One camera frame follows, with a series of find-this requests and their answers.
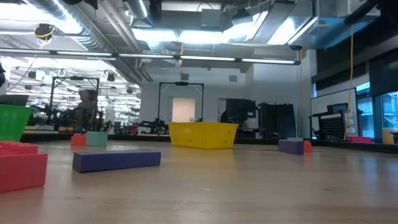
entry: glass window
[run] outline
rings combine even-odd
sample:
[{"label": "glass window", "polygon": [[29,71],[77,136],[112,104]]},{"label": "glass window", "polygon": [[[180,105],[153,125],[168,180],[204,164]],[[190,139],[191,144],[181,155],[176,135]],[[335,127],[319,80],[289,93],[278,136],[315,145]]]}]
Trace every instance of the glass window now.
[{"label": "glass window", "polygon": [[398,128],[397,92],[382,95],[383,128]]},{"label": "glass window", "polygon": [[374,138],[373,123],[373,102],[370,97],[370,84],[365,83],[356,87],[356,97],[358,102],[359,128],[362,130],[362,136]]}]

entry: ceiling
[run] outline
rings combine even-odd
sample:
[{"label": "ceiling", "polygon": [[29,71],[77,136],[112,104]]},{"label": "ceiling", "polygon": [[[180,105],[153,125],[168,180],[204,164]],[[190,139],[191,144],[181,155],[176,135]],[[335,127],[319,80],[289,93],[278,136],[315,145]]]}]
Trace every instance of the ceiling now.
[{"label": "ceiling", "polygon": [[[95,38],[96,42],[105,45],[104,49],[108,49],[108,52],[183,53],[184,55],[209,57],[296,60],[297,53],[290,49],[289,44],[301,45],[305,49],[324,49],[336,45],[350,35],[347,29],[341,28],[343,18],[350,11],[346,7],[341,7],[339,5],[341,1],[337,0],[321,1],[319,6],[312,0],[209,0],[207,2],[164,0],[162,19],[159,22],[154,22],[152,27],[147,23],[150,17],[144,20],[132,20],[131,13],[128,12],[122,0],[98,0],[98,10],[94,10],[83,2],[76,6],[66,6],[61,0],[24,1],[30,4],[0,3],[1,48],[38,49],[43,41],[36,38],[33,31],[40,23],[48,23],[57,28],[50,42],[43,45],[45,50],[86,51],[88,47],[84,40],[85,37],[91,36],[91,38]],[[56,18],[52,14],[53,12],[45,12],[43,9],[35,7],[54,2],[57,2],[58,6],[64,6],[61,13],[67,16],[63,16],[61,19]],[[251,18],[252,22],[234,26],[232,18],[239,9],[245,8],[250,13],[250,16],[245,18]],[[214,13],[221,15],[218,16],[219,19],[221,18],[220,23],[216,25],[212,24]],[[369,15],[365,21],[357,24],[354,30],[361,30],[376,16],[377,14]],[[76,24],[80,23],[84,24],[83,31],[86,30],[82,34],[87,36],[78,34],[82,29]],[[6,60],[11,64],[9,67],[12,67],[12,84],[20,81],[25,74],[24,69],[27,69],[33,62],[31,55],[18,55],[18,57],[7,55],[1,60],[2,62]],[[100,78],[101,85],[118,86],[116,90],[102,90],[100,95],[104,97],[106,95],[127,96],[127,87],[134,87],[136,92],[130,95],[131,100],[139,101],[138,85],[145,82],[156,82],[160,79],[164,82],[165,70],[169,70],[169,74],[175,74],[177,77],[176,71],[183,68],[200,68],[192,73],[200,75],[202,70],[219,68],[232,69],[236,71],[235,73],[246,73],[250,66],[250,63],[203,60],[186,60],[181,63],[176,60],[135,60],[131,58],[115,62],[89,57],[82,60],[82,58],[72,56],[53,59],[38,58],[32,64],[31,69],[44,73],[47,78],[33,80],[24,77],[20,83],[38,85],[33,86],[29,91],[23,85],[19,85],[12,91],[34,92],[38,93],[37,96],[39,93],[48,93],[49,88],[43,84],[48,85],[51,82],[51,76],[63,71],[66,72],[66,77],[83,74],[85,77]],[[107,83],[106,74],[109,72],[115,73],[115,82]],[[228,72],[219,73],[228,77]],[[76,83],[70,80],[67,84],[91,85],[89,82]],[[57,91],[60,94],[69,92],[65,86],[60,86]],[[104,99],[104,101],[112,104],[109,99]]]}]

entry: red block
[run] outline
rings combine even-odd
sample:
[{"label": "red block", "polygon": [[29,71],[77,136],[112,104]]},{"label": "red block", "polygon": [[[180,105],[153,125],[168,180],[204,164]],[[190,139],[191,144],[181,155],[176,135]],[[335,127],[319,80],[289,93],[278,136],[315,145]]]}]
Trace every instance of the red block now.
[{"label": "red block", "polygon": [[86,146],[86,134],[74,134],[70,141],[72,146]]},{"label": "red block", "polygon": [[43,186],[47,170],[47,154],[37,153],[30,144],[0,146],[0,193]]},{"label": "red block", "polygon": [[310,141],[304,141],[304,153],[311,153],[312,152],[312,145]]}]

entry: white door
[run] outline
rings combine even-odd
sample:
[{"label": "white door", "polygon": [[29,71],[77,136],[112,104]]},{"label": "white door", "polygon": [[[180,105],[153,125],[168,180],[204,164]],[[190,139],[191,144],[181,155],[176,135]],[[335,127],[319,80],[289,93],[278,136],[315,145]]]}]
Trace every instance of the white door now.
[{"label": "white door", "polygon": [[173,98],[173,122],[195,121],[195,99]]}]

